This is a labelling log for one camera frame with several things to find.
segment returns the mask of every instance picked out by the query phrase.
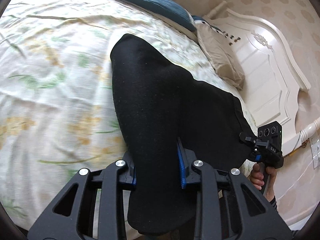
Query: floral bedsheet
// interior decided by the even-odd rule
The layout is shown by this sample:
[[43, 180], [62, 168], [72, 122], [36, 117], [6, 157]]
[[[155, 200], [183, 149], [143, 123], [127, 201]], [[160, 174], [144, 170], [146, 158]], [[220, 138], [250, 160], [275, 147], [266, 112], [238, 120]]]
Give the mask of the floral bedsheet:
[[[125, 152], [110, 62], [125, 33], [240, 98], [194, 41], [133, 5], [12, 0], [0, 19], [0, 200], [17, 225], [29, 229], [80, 168], [103, 169]], [[243, 166], [245, 174], [250, 166]], [[127, 210], [127, 192], [124, 204]], [[139, 235], [126, 227], [128, 239]]]

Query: finger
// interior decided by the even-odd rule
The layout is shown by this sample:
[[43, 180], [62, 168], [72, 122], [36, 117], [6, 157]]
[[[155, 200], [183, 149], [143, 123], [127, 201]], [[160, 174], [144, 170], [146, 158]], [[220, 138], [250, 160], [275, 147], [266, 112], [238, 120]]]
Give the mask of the finger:
[[250, 181], [251, 181], [252, 184], [254, 184], [254, 185], [258, 185], [258, 186], [263, 186], [263, 185], [264, 185], [263, 180], [254, 179], [254, 178], [250, 177]]
[[274, 167], [267, 167], [266, 172], [270, 174], [270, 177], [275, 177], [277, 175], [277, 171]]
[[255, 184], [253, 184], [253, 185], [256, 187], [257, 190], [261, 190], [262, 189], [262, 187], [260, 187], [258, 185], [255, 185]]
[[260, 171], [260, 165], [258, 163], [254, 164], [253, 167], [252, 167], [252, 170]]
[[269, 181], [268, 188], [273, 188], [273, 185], [275, 184], [275, 181], [276, 181], [277, 171], [273, 167], [267, 167], [266, 172], [270, 174], [270, 181]]
[[251, 177], [263, 180], [263, 174], [260, 171], [251, 171]]

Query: black fabric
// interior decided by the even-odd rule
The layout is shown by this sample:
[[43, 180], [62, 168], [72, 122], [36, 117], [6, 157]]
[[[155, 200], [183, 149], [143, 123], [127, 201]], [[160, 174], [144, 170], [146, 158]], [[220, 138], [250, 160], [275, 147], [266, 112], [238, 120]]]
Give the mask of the black fabric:
[[214, 168], [238, 168], [253, 135], [238, 98], [174, 65], [141, 38], [125, 34], [110, 54], [112, 89], [121, 132], [136, 168], [128, 222], [145, 235], [172, 231], [196, 210], [196, 193], [182, 190], [177, 137]]
[[17, 226], [17, 228], [21, 231], [21, 233], [23, 233], [23, 235], [24, 235], [25, 237], [27, 237], [28, 230], [25, 230], [25, 229], [23, 229], [23, 228], [21, 228], [21, 227], [19, 227], [19, 226]]
[[277, 205], [276, 196], [273, 197], [273, 199], [270, 201], [270, 204], [275, 207]]

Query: bed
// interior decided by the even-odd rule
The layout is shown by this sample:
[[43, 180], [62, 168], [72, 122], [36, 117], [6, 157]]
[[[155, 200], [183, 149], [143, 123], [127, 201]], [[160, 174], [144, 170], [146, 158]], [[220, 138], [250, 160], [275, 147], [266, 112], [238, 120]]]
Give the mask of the bed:
[[[310, 84], [274, 25], [228, 13], [211, 24], [241, 38], [230, 39], [246, 75], [240, 92], [215, 73], [195, 31], [150, 10], [123, 0], [11, 0], [0, 19], [0, 199], [13, 221], [29, 229], [80, 168], [103, 169], [125, 152], [109, 57], [125, 33], [238, 97], [254, 132], [279, 121], [292, 144], [298, 91]], [[126, 228], [128, 239], [139, 236]]]

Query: wall socket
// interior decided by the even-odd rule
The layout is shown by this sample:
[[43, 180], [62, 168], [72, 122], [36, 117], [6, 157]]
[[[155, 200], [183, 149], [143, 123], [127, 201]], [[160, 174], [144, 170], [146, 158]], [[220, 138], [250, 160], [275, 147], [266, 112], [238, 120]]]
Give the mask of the wall socket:
[[313, 169], [320, 166], [320, 139], [318, 132], [310, 137], [311, 153], [313, 160]]

